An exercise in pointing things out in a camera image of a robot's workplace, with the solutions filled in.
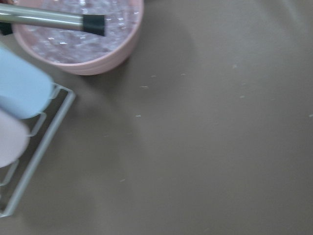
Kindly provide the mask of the pink bowl with ice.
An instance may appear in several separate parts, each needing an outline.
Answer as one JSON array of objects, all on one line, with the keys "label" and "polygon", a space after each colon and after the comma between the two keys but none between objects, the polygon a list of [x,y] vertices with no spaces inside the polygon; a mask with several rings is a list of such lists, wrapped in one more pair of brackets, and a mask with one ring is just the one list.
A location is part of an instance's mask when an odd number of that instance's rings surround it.
[{"label": "pink bowl with ice", "polygon": [[133,52],[144,13],[142,0],[18,0],[16,5],[69,13],[105,15],[105,36],[16,24],[18,44],[34,58],[76,75],[114,69]]}]

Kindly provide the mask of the metal scoop in bowl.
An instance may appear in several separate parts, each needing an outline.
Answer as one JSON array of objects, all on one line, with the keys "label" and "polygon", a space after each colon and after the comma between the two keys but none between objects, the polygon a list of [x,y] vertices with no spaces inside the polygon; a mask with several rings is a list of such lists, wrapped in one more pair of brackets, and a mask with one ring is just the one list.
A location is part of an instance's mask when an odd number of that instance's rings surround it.
[{"label": "metal scoop in bowl", "polygon": [[0,21],[106,35],[104,15],[72,14],[2,3]]}]

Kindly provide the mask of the pink plastic cup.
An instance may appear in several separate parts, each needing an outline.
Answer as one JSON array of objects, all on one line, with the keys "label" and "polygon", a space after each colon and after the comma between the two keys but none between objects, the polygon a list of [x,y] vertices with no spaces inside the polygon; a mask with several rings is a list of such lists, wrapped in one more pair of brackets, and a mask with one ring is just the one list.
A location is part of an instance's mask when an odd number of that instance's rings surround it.
[{"label": "pink plastic cup", "polygon": [[26,150],[30,136],[29,128],[19,119],[0,110],[0,167],[17,160]]}]

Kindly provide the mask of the white cup rack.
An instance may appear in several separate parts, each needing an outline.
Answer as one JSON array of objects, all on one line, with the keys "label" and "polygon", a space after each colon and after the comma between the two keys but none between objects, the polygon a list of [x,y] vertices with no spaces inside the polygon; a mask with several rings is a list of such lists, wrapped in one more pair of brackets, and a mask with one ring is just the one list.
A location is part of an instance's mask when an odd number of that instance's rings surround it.
[{"label": "white cup rack", "polygon": [[29,144],[12,164],[0,169],[0,216],[14,214],[51,140],[75,100],[75,93],[55,83],[50,104],[39,115],[24,119],[31,129]]}]

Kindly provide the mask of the blue plastic cup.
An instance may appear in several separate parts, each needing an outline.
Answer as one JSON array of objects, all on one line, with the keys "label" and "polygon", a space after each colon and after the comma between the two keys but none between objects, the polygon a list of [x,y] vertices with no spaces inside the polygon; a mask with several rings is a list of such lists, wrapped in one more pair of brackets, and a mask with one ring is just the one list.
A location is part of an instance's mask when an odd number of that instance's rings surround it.
[{"label": "blue plastic cup", "polygon": [[39,68],[8,49],[0,49],[0,108],[28,119],[49,105],[53,80]]}]

